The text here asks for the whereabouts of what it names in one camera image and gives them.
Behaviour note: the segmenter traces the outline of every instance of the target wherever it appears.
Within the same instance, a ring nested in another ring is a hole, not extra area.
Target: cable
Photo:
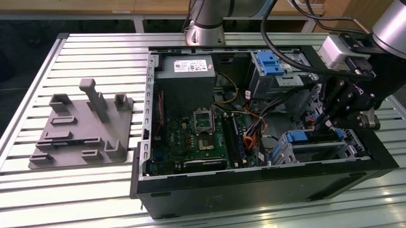
[[[275,136],[272,136],[272,135],[264,135],[264,134],[263,134],[261,137],[263,137],[263,138],[271,138],[271,139],[279,141],[279,138],[275,137]]]
[[[240,111],[228,111],[228,110],[224,110],[217,104],[213,104],[213,106],[224,113],[241,113],[241,114],[249,114],[246,112],[240,112]]]
[[[205,0],[201,1],[201,5],[200,5],[200,9],[198,9],[198,12],[197,12],[197,15],[196,15],[194,22],[197,21],[197,18],[198,18],[198,16],[200,16],[201,9],[202,9],[202,5],[204,5],[204,1],[205,1]]]
[[[309,4],[309,1],[308,0],[304,0],[304,3],[305,3],[305,6],[307,6],[307,10],[308,10],[308,13],[311,16],[316,16],[313,11],[312,11],[312,8],[311,8],[311,4]],[[343,28],[332,28],[332,27],[328,27],[328,26],[324,26],[321,24],[321,22],[319,22],[319,19],[313,19],[315,20],[315,23],[316,25],[324,29],[324,30],[329,30],[329,31],[336,31],[336,32],[352,32],[352,33],[357,33],[357,34],[364,34],[363,31],[360,30],[356,30],[356,29],[343,29]]]
[[[336,70],[328,70],[328,69],[319,69],[319,68],[313,68],[313,67],[308,67],[297,62],[295,62],[293,60],[291,60],[291,58],[288,58],[280,51],[279,49],[275,47],[273,43],[271,42],[271,40],[267,37],[267,33],[265,33],[265,22],[267,22],[267,16],[269,15],[273,6],[276,4],[277,0],[273,0],[269,4],[269,7],[267,9],[267,11],[264,12],[263,18],[261,18],[261,22],[260,22],[260,35],[261,38],[264,39],[265,45],[267,47],[271,49],[271,51],[273,52],[273,54],[288,64],[291,65],[293,68],[308,72],[308,73],[315,73],[315,74],[320,74],[320,75],[327,75],[327,76],[340,76],[340,77],[347,77],[347,78],[352,78],[353,80],[356,79],[364,79],[368,76],[365,75],[357,75],[355,73],[349,73],[349,72],[343,72],[343,71],[336,71]]]
[[[193,8],[194,4],[196,4],[196,0],[193,0],[193,2],[190,3],[192,0],[189,0],[189,6],[188,6],[188,13],[185,15],[185,19],[184,19],[184,22],[182,22],[182,26],[181,26],[181,32],[184,31],[184,27],[186,25],[186,22],[189,20],[189,17],[190,17],[190,9]]]
[[[353,22],[355,18],[351,17],[317,17],[315,15],[309,15],[308,13],[301,10],[301,8],[297,6],[297,3],[295,0],[289,0],[292,3],[292,6],[296,8],[296,10],[308,18],[315,19],[315,20],[345,20]]]
[[[11,88],[11,89],[0,89],[1,91],[10,91],[10,90],[26,90],[27,88]]]
[[[246,135],[252,134],[254,132],[254,130],[257,128],[260,128],[260,120],[263,119],[263,117],[267,115],[268,110],[271,110],[272,108],[277,107],[280,104],[283,104],[289,97],[297,93],[299,91],[304,90],[304,89],[311,89],[315,86],[315,84],[307,84],[303,87],[297,87],[291,89],[289,91],[287,91],[284,94],[279,95],[277,98],[275,98],[267,105],[267,107],[261,110],[260,114],[259,114],[259,120],[249,126],[248,130],[246,130]]]
[[[161,106],[160,93],[157,94],[157,105],[158,105],[158,126],[157,126],[157,130],[156,130],[156,133],[154,133],[154,137],[157,136],[160,127],[162,125],[162,111],[161,111],[161,108],[160,108],[160,106]]]
[[[238,95],[238,89],[237,89],[237,87],[236,87],[233,81],[230,80],[230,78],[229,78],[225,74],[222,74],[222,73],[220,73],[220,72],[217,72],[217,74],[221,75],[221,76],[232,83],[233,89],[234,89],[233,97],[232,97],[229,100],[213,102],[213,104],[221,105],[221,104],[226,104],[226,103],[232,102],[232,101],[236,99],[236,97],[237,97],[237,95]]]
[[[259,115],[256,115],[254,113],[252,113],[249,110],[248,110],[248,104],[246,104],[246,101],[245,101],[245,106],[244,106],[244,110],[256,118],[259,118]],[[260,118],[260,121],[261,123],[264,124],[264,128],[261,130],[261,134],[265,132],[265,129],[267,129],[267,122],[263,118]]]

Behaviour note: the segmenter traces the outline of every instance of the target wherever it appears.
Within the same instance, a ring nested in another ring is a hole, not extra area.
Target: wire bundle
[[[279,97],[276,97],[265,106],[265,108],[261,110],[260,114],[257,115],[257,120],[256,122],[249,126],[248,130],[246,130],[246,137],[257,137],[257,129],[260,129],[260,124],[263,123],[261,120],[267,115],[267,112],[271,111],[272,109],[275,109],[276,106],[279,106],[280,104],[283,104],[289,98],[291,96],[297,93],[301,90],[305,89],[311,89],[315,86],[315,84],[307,84],[303,87],[299,88],[293,88],[291,89],[288,92],[285,92],[284,94],[281,94]]]

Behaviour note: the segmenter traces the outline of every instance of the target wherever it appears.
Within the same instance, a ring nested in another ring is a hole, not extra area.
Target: black cable
[[[272,135],[263,135],[265,138],[271,138],[271,139],[273,139],[273,140],[276,140],[276,141],[279,141],[279,138],[276,138],[275,136],[272,136]]]
[[[287,91],[284,94],[281,94],[277,98],[275,98],[269,104],[267,105],[267,107],[261,110],[259,117],[263,118],[267,115],[267,112],[277,107],[280,104],[283,104],[289,98],[291,96],[297,93],[301,90],[305,89],[311,89],[315,86],[315,84],[307,84],[303,87],[297,87],[291,89],[289,91]],[[257,129],[257,127],[260,126],[260,118],[256,120],[256,122],[249,126],[248,130],[246,130],[246,135],[250,135],[250,133],[254,132],[254,130]]]
[[[202,9],[202,5],[204,5],[204,1],[205,1],[205,0],[202,0],[202,1],[201,1],[201,5],[200,5],[200,9],[198,9],[198,12],[197,12],[197,15],[196,15],[194,22],[197,22],[197,18],[198,18],[200,13],[201,13],[201,9]]]
[[[313,68],[313,67],[308,67],[297,62],[295,62],[293,60],[291,60],[291,58],[288,58],[280,51],[279,49],[275,47],[273,43],[271,42],[271,40],[267,37],[267,33],[265,33],[265,22],[267,22],[267,16],[269,15],[273,6],[276,4],[277,0],[273,0],[269,4],[269,7],[267,9],[267,11],[264,12],[263,18],[261,18],[261,22],[260,22],[260,35],[261,38],[264,39],[265,45],[267,47],[271,49],[271,51],[273,52],[273,54],[283,60],[283,62],[285,62],[288,65],[291,65],[293,68],[308,72],[308,73],[315,73],[315,74],[320,74],[320,75],[327,75],[327,76],[340,76],[340,77],[347,77],[351,78],[353,80],[364,80],[365,78],[368,78],[368,76],[365,75],[357,75],[355,73],[351,72],[344,72],[344,71],[336,71],[336,70],[328,70],[328,69],[319,69],[319,68]]]
[[[192,9],[192,7],[194,6],[194,4],[196,4],[196,0],[189,0],[188,13],[186,13],[186,15],[185,15],[185,19],[184,19],[184,22],[182,22],[181,32],[182,32],[182,30],[184,30],[184,28],[185,28],[186,22],[189,21],[190,9]]]
[[[297,6],[297,3],[295,0],[291,0],[292,6],[296,8],[296,10],[308,18],[316,19],[316,20],[344,20],[344,21],[351,21],[353,22],[355,18],[351,17],[317,17],[315,15],[309,15],[308,13],[301,10],[301,8]]]
[[[307,6],[307,10],[308,10],[308,13],[311,16],[316,16],[313,11],[312,11],[312,8],[311,8],[311,5],[309,5],[309,1],[308,0],[304,0],[304,3],[305,3],[305,6]],[[319,22],[319,19],[313,19],[315,20],[315,23],[316,25],[324,29],[324,30],[329,30],[329,31],[335,31],[335,32],[351,32],[351,33],[356,33],[356,34],[364,34],[363,31],[360,30],[356,30],[356,29],[343,29],[343,28],[332,28],[332,27],[328,27],[328,26],[324,26],[321,24],[321,22]]]

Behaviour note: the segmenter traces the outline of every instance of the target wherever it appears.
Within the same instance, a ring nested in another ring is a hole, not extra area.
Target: ram slot
[[[233,116],[221,116],[221,126],[229,165],[232,168],[238,168],[242,164],[242,159],[240,156],[240,149],[242,148],[240,147],[241,137],[238,135],[237,128],[234,128],[236,125]]]

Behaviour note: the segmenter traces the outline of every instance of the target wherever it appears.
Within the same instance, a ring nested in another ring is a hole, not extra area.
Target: yellow wire
[[[221,72],[218,72],[217,74],[221,75],[221,76],[224,76],[224,78],[226,78],[226,80],[232,83],[233,89],[234,89],[233,97],[232,97],[229,100],[213,102],[214,104],[221,105],[221,104],[226,104],[226,103],[232,102],[232,101],[236,99],[237,94],[238,94],[238,89],[237,89],[237,87],[236,87],[233,81],[230,80],[230,78],[229,78],[225,74],[222,74]]]

